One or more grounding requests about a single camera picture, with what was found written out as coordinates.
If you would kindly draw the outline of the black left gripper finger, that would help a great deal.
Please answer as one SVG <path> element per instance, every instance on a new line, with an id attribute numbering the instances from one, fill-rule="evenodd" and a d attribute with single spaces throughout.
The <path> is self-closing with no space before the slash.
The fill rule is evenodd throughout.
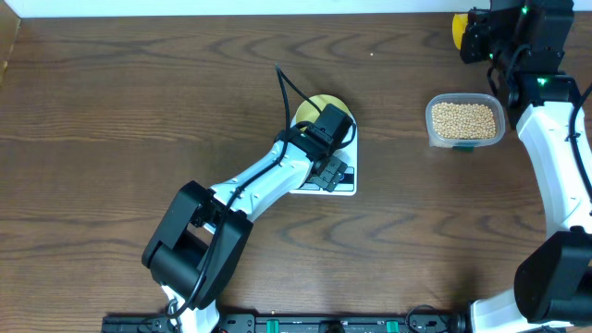
<path id="1" fill-rule="evenodd" d="M 328 192 L 333 192 L 339 184 L 347 165 L 343 162 L 328 162 L 323 171 L 323 181 L 326 183 L 324 188 Z"/>
<path id="2" fill-rule="evenodd" d="M 342 176 L 342 161 L 336 156 L 330 156 L 323 161 L 311 174 L 309 181 L 320 189 L 335 189 Z"/>

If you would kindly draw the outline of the yellow plastic measuring scoop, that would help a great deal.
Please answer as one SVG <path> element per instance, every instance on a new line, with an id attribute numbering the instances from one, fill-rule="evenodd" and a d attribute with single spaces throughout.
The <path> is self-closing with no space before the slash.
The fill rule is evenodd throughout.
<path id="1" fill-rule="evenodd" d="M 454 41 L 454 45 L 458 50 L 462 49 L 463 43 L 463 34 L 466 30 L 468 25 L 468 15 L 464 14 L 455 14 L 452 19 L 452 37 Z"/>

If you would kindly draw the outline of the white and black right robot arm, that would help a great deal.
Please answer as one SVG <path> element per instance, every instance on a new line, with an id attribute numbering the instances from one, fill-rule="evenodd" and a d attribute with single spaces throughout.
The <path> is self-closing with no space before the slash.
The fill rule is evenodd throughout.
<path id="1" fill-rule="evenodd" d="M 454 17 L 462 61 L 489 62 L 489 86 L 528 152 L 547 237 L 512 287 L 455 315 L 452 332 L 562 332 L 591 322 L 587 92 L 560 69 L 573 23 L 571 0 L 494 1 Z"/>

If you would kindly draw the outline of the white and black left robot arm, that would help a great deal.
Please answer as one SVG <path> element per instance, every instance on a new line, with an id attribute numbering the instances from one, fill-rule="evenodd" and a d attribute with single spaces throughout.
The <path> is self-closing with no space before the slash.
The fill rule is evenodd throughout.
<path id="1" fill-rule="evenodd" d="M 274 202 L 310 182 L 333 192 L 347 169 L 337 155 L 355 139 L 345 109 L 327 104 L 314 121 L 288 123 L 271 150 L 225 182 L 195 181 L 175 195 L 142 254 L 166 293 L 165 316 L 175 332 L 211 332 L 216 299 L 233 276 L 254 221 Z"/>

